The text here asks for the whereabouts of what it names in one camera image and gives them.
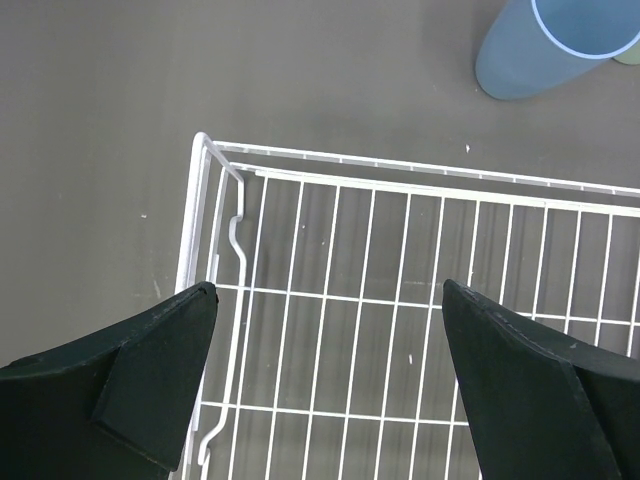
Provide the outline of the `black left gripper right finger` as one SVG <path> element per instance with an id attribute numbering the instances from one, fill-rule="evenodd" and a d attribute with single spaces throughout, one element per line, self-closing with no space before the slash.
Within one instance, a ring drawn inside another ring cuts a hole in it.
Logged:
<path id="1" fill-rule="evenodd" d="M 486 479 L 636 479 L 639 363 L 443 284 L 443 320 Z"/>

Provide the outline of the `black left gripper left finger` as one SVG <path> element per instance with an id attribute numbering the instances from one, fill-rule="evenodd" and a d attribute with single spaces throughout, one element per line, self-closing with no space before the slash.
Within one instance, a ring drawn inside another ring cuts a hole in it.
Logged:
<path id="1" fill-rule="evenodd" d="M 4 479 L 167 479 L 178 469 L 218 312 L 203 281 L 1 369 Z"/>

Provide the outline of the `light green cup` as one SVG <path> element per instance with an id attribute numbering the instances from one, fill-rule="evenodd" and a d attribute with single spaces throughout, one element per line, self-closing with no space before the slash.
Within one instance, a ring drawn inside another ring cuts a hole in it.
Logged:
<path id="1" fill-rule="evenodd" d="M 615 56 L 614 60 L 623 65 L 638 66 L 640 64 L 640 42 Z"/>

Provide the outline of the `blue cup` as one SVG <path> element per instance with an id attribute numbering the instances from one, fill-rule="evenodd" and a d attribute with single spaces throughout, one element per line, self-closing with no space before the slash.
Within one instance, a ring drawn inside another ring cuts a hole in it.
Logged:
<path id="1" fill-rule="evenodd" d="M 479 86 L 519 100 L 563 85 L 639 41 L 637 1 L 509 1 L 475 62 Z"/>

